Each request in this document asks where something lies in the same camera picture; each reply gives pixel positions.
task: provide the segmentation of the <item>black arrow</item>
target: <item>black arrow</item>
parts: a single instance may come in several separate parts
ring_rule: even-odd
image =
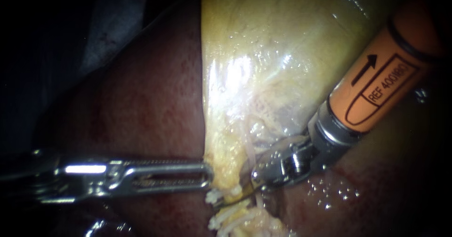
[[[359,78],[369,69],[369,67],[372,67],[375,69],[375,63],[377,63],[377,55],[367,55],[367,63],[364,65],[364,67],[359,71],[358,75],[353,79],[352,81],[352,87],[358,82]]]

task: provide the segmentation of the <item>metal clip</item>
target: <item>metal clip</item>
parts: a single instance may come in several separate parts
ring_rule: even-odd
[[[59,168],[68,184],[59,197],[44,204],[66,204],[89,197],[122,197],[206,190],[213,170],[206,163],[186,160],[85,160]]]
[[[310,174],[311,149],[309,137],[301,135],[276,143],[259,158],[253,168],[253,186],[271,192],[304,180]]]

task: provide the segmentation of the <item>ref 400180 label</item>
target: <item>ref 400180 label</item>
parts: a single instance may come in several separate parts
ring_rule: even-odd
[[[359,125],[372,117],[418,71],[418,67],[394,54],[352,101],[345,120]]]

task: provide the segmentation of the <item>black ring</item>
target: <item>black ring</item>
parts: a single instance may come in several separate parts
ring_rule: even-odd
[[[423,52],[420,52],[416,48],[414,48],[411,44],[409,44],[405,40],[405,38],[402,37],[402,35],[399,33],[399,31],[396,29],[396,26],[394,25],[394,21],[391,18],[388,19],[388,21],[387,21],[387,30],[389,31],[389,34],[391,34],[394,41],[400,46],[400,48],[404,49],[411,56],[417,58],[420,61],[424,61],[424,62],[431,62],[431,63],[442,62],[442,59],[425,54]]]

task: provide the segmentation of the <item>dark background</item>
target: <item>dark background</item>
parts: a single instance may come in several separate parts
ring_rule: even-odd
[[[32,148],[38,117],[177,0],[2,0],[0,153]]]

